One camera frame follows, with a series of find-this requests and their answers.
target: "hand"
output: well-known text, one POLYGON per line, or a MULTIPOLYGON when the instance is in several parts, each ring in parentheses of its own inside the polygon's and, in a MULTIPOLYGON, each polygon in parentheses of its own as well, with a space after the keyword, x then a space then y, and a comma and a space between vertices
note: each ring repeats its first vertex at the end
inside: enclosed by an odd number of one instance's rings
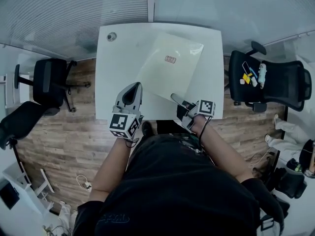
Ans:
POLYGON ((193 118, 193 121, 194 121, 194 124, 191 127, 191 131, 199 137, 207 119, 203 115, 197 115, 193 118))

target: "sleeve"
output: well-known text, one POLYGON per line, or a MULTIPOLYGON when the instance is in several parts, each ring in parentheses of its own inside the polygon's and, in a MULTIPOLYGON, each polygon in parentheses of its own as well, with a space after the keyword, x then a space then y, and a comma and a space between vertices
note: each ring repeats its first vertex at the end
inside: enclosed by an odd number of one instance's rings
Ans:
POLYGON ((103 204, 104 202, 101 201, 88 201, 78 207, 72 236, 94 235, 103 204))
POLYGON ((257 178, 250 178, 242 182, 242 185, 251 192, 259 202, 260 208, 272 216, 280 225, 284 224, 284 213, 278 201, 267 190, 263 182, 257 178))

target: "office chair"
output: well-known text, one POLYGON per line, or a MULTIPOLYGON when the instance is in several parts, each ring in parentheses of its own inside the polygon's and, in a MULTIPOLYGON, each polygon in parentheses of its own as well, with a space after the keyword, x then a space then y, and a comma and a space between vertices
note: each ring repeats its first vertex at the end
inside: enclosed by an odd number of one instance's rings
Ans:
POLYGON ((71 94, 72 88, 88 88, 91 83, 84 85, 67 85, 66 79, 72 66, 76 62, 67 63, 62 59, 43 59, 36 62, 33 81, 19 75, 20 65, 15 67, 14 87, 19 83, 33 86, 33 99, 37 103, 27 101, 0 122, 0 147, 16 144, 16 140, 25 138, 42 116, 54 116, 60 111, 65 101, 69 112, 71 108, 66 95, 71 94))
POLYGON ((230 89, 234 105, 239 106, 245 102, 254 112, 263 113, 267 109, 267 102, 278 102, 296 111, 302 111, 304 101, 310 99, 312 94, 312 80, 309 71, 304 69, 300 61, 287 63, 260 62, 251 55, 260 52, 267 54, 266 49, 257 42, 252 41, 252 50, 248 53, 233 51, 230 58, 229 71, 224 71, 229 77, 229 84, 224 90, 230 89), (251 83, 242 85, 244 62, 258 76, 260 63, 266 64, 267 73, 264 88, 260 84, 254 87, 251 83))

